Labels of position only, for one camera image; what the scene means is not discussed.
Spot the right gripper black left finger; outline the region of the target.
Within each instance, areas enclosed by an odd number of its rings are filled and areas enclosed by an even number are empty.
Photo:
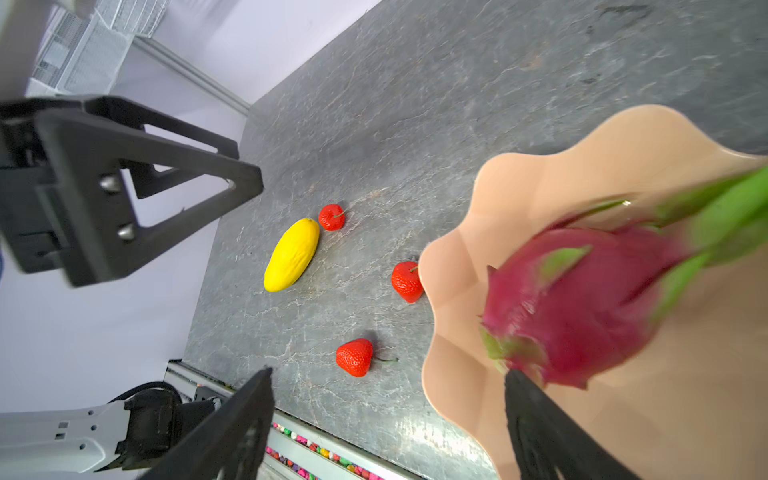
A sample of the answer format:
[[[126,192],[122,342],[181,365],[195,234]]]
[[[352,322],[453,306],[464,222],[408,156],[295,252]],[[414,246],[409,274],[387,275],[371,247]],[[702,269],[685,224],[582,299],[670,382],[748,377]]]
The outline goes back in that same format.
[[[234,390],[205,376],[195,394],[216,407],[143,479],[256,479],[266,454],[275,400],[270,367]]]

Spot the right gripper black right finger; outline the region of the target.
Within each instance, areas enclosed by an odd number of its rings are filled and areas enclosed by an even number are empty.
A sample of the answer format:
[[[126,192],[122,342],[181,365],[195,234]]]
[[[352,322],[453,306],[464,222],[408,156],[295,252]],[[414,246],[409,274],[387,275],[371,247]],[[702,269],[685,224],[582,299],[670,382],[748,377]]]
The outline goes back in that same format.
[[[635,479],[523,373],[505,375],[508,432],[523,479]]]

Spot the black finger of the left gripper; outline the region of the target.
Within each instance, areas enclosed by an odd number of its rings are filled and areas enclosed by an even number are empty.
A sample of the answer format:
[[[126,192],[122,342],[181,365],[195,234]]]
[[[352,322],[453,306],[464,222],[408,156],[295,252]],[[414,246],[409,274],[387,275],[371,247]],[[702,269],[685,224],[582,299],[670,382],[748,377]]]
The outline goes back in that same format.
[[[139,222],[134,199],[203,175],[228,186]],[[74,287],[125,278],[263,189],[235,141],[121,97],[1,105],[1,232],[27,274],[60,270]]]

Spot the pink dragon fruit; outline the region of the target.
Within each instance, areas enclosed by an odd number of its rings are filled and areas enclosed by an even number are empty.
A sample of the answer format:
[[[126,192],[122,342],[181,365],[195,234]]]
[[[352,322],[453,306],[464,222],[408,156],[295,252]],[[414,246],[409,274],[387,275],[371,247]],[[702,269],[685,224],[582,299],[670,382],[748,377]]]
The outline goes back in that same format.
[[[481,338],[500,369],[585,389],[649,344],[702,270],[767,240],[762,168],[680,192],[613,229],[582,225],[621,205],[563,216],[488,268]]]

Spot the yellow fake mango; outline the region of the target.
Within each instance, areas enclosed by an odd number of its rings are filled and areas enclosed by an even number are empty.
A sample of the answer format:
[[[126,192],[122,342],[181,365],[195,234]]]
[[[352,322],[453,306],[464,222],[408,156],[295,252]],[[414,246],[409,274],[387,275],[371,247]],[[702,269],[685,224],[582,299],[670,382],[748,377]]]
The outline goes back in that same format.
[[[264,288],[274,293],[292,286],[313,259],[320,237],[319,224],[310,218],[294,223],[280,238],[264,274]]]

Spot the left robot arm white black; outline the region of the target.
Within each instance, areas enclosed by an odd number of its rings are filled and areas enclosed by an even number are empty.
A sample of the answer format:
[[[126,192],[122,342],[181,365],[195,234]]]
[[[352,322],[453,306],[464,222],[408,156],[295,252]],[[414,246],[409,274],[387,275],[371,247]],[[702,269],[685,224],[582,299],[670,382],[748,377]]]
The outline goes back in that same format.
[[[228,138],[116,96],[1,106],[1,233],[19,269],[86,287],[125,278],[263,192]],[[101,406],[7,413],[1,468],[157,463],[215,410],[150,382]]]

